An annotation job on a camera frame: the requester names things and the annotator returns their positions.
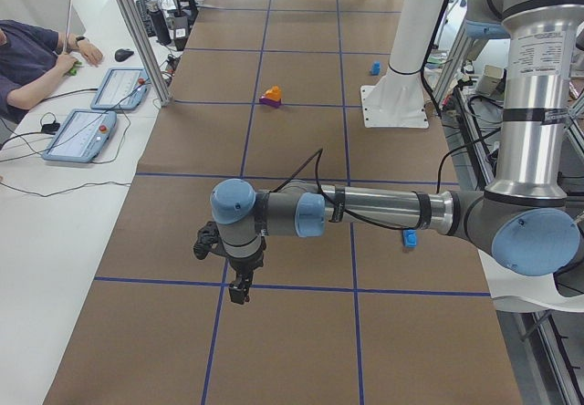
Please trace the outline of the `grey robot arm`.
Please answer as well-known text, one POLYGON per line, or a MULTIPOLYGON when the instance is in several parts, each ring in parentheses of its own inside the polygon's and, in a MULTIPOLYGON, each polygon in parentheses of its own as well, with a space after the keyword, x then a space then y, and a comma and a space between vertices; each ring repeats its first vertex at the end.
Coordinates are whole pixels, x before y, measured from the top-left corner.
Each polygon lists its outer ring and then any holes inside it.
POLYGON ((326 223, 351 220, 455 236, 520 275, 556 272, 581 244, 557 177, 582 20, 583 0, 468 0, 471 36, 510 38, 495 178, 482 191, 394 192, 295 178, 256 191, 246 181, 225 180, 213 189, 213 218, 198 232, 194 254, 226 258, 235 270, 229 295, 237 304, 249 298, 267 236, 315 237, 326 223))

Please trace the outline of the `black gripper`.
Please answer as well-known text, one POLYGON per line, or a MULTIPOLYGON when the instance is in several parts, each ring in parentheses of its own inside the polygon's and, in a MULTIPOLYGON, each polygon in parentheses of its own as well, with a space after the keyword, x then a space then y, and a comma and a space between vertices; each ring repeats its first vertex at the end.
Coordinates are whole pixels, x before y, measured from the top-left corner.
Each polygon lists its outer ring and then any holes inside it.
POLYGON ((250 289, 253 284, 254 271, 264 266, 264 253, 255 252, 243 258, 229 257, 229 265, 235 271, 235 280, 229 285, 232 303, 244 305, 250 301, 250 289))

